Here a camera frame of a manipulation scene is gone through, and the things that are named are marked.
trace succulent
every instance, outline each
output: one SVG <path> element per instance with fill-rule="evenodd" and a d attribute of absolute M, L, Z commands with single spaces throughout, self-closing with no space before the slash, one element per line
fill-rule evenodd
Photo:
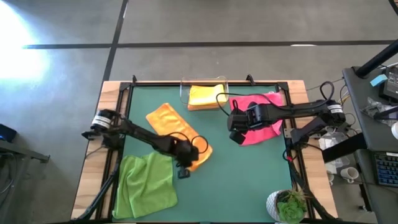
<path fill-rule="evenodd" d="M 277 196 L 277 208 L 280 220 L 288 224 L 300 223 L 307 211 L 302 192 L 285 190 Z"/>

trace yellow towel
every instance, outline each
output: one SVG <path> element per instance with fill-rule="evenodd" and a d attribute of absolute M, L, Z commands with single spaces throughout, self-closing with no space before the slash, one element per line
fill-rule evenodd
<path fill-rule="evenodd" d="M 200 110 L 217 108 L 216 96 L 219 93 L 224 93 L 224 87 L 222 84 L 211 87 L 191 86 L 189 91 L 188 109 Z M 217 99 L 221 106 L 227 102 L 226 95 L 220 95 Z"/>
<path fill-rule="evenodd" d="M 160 135 L 181 132 L 189 138 L 189 141 L 199 135 L 168 103 L 162 104 L 162 106 L 148 114 L 146 119 L 156 133 Z M 173 134 L 172 136 L 186 140 L 181 134 Z M 199 152 L 203 152 L 206 149 L 206 141 L 202 138 L 195 138 L 193 145 L 198 148 Z M 199 160 L 193 161 L 192 166 L 188 169 L 190 171 L 197 169 L 210 157 L 212 152 L 213 149 L 209 145 L 207 151 L 199 154 Z"/>

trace keyboard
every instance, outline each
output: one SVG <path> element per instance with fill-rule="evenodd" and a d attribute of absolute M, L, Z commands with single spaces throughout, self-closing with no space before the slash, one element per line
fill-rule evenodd
<path fill-rule="evenodd" d="M 390 152 L 374 153 L 376 174 L 380 185 L 398 187 L 398 154 Z"/>

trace white pot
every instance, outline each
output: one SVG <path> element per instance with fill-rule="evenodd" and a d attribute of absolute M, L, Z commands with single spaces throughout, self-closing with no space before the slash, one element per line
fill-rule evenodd
<path fill-rule="evenodd" d="M 278 208 L 276 207 L 276 196 L 284 190 L 278 190 L 270 194 L 267 198 L 267 211 L 268 214 L 277 222 L 281 222 L 278 215 Z"/>

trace clear plastic container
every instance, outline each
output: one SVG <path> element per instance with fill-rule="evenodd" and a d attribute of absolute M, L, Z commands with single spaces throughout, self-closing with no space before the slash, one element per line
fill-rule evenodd
<path fill-rule="evenodd" d="M 228 93 L 226 77 L 217 78 L 187 78 L 183 77 L 180 83 L 180 99 L 188 110 L 206 110 L 219 108 L 216 95 Z M 228 95 L 219 95 L 221 106 L 228 102 Z"/>

